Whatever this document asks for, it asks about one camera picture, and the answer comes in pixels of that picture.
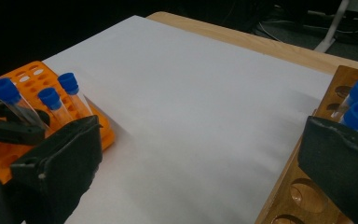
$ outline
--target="wooden table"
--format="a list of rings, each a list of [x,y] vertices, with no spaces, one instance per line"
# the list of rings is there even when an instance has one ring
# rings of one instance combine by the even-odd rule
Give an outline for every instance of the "wooden table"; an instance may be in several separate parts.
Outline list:
[[[284,59],[291,63],[297,63],[331,75],[337,71],[339,65],[346,65],[358,69],[358,62],[353,60],[316,52],[310,49],[303,49],[166,12],[157,12],[147,18],[152,21],[165,23],[199,35],[208,36],[216,40]]]
[[[249,35],[239,31],[230,30],[224,27],[212,25],[202,21],[194,21],[188,18],[176,16],[173,14],[165,12],[157,12],[147,17],[153,21],[159,21],[165,24],[168,24],[173,27],[184,29],[199,35],[204,35],[217,39],[223,42],[227,42],[236,46],[243,48],[251,49],[263,54],[267,54],[279,59],[286,60],[291,63],[297,63],[308,68],[324,72],[326,74],[334,75],[340,65],[352,67],[358,69],[358,62],[353,60],[348,60],[340,58],[333,55],[328,55],[325,53],[303,49],[289,44],[284,44],[274,40],[266,39],[263,37]],[[260,214],[255,221],[256,223],[303,223],[301,220],[296,219],[296,217],[291,215],[282,215],[277,216],[280,213],[286,214],[285,212],[292,211],[290,210],[289,205],[291,198],[288,196],[287,192],[291,189],[292,180],[298,177],[309,179],[299,168],[296,161],[296,154],[298,152],[298,145],[295,147],[291,157],[286,163],[285,168],[282,170],[282,174],[277,181],[274,189],[271,191],[266,203],[260,211]],[[301,209],[295,209],[294,214],[302,216],[302,220],[306,223],[352,223],[348,218],[343,216],[336,206],[328,202],[327,209],[322,213],[302,213],[298,212]]]

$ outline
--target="wooden surface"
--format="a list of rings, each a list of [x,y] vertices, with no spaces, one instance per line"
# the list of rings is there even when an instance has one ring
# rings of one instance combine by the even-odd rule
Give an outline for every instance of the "wooden surface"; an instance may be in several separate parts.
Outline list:
[[[339,78],[338,76],[334,77],[324,99],[315,112],[315,116],[321,118],[329,118],[329,115],[332,113],[331,105],[339,105],[343,101],[342,96],[337,96],[337,86],[352,86],[354,81],[358,79],[358,62],[356,61],[299,48],[165,12],[157,12],[147,18],[192,33],[258,51],[288,62],[297,63],[326,74],[341,74],[342,76],[339,76]],[[282,170],[279,180],[270,193],[255,223],[352,223],[339,212],[323,192],[298,168],[296,157],[300,141],[301,139],[299,139],[291,157]]]
[[[166,12],[156,12],[147,17],[170,26],[187,30],[199,35],[208,36],[236,46],[261,52],[288,62],[297,63],[326,74],[334,75],[340,65],[358,69],[358,62],[340,58],[325,53],[303,49],[260,36],[249,35],[207,22],[195,21],[189,18],[173,15]]]
[[[358,69],[340,66],[324,98],[315,111],[314,116],[337,121],[337,119],[331,118],[334,108],[337,108],[332,105],[341,104],[348,94],[347,90],[349,90],[357,80]],[[290,159],[286,163],[256,223],[352,224],[298,167],[296,158],[300,141],[301,139],[298,141]],[[280,222],[274,222],[277,217],[282,217],[282,220],[280,220]]]

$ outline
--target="white paper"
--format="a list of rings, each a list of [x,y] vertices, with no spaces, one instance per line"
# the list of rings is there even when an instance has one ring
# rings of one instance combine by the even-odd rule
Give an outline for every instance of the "white paper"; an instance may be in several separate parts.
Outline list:
[[[131,17],[44,60],[117,141],[66,223],[254,223],[331,76]]]

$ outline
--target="rack hole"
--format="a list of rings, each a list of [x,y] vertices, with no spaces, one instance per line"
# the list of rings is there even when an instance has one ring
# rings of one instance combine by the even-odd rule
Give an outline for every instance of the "rack hole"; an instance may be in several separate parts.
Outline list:
[[[70,105],[70,106],[68,107],[68,110],[69,110],[69,111],[76,111],[75,107],[72,106],[72,105]]]
[[[37,65],[33,65],[33,66],[30,67],[29,70],[35,70],[36,68],[38,68],[38,66],[37,66]]]
[[[31,81],[27,81],[27,83],[25,83],[25,87],[31,87],[34,85],[34,81],[31,80]]]
[[[336,87],[336,94],[337,96],[341,98],[347,97],[348,94],[350,94],[351,87],[349,86],[338,86]]]
[[[300,208],[312,213],[321,213],[327,205],[327,197],[309,179],[295,180],[290,186],[290,194]]]
[[[48,77],[48,75],[43,74],[42,76],[38,77],[37,79],[42,80],[42,79],[45,79],[46,77]]]
[[[22,78],[20,78],[20,82],[28,81],[28,79],[30,79],[30,77],[28,77],[28,76],[22,77]]]
[[[50,84],[51,84],[51,80],[46,80],[43,82],[43,85],[45,86],[50,86]]]
[[[292,215],[280,215],[275,217],[271,224],[304,224],[304,222]]]
[[[43,69],[37,69],[36,71],[34,71],[34,76],[39,76],[40,74],[43,73]]]
[[[17,73],[16,75],[15,75],[15,77],[22,77],[22,76],[24,76],[25,75],[25,72],[24,71],[20,71],[19,73]]]
[[[68,97],[63,98],[62,103],[63,104],[68,104],[69,103]]]
[[[339,107],[339,104],[330,104],[327,106],[326,110],[336,111]]]

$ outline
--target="dark background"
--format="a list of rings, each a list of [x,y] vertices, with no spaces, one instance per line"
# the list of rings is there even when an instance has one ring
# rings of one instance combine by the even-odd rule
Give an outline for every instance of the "dark background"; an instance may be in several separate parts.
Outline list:
[[[301,21],[310,8],[334,13],[340,0],[0,0],[0,76],[43,61],[104,29],[138,15],[167,11],[250,33],[274,5]]]

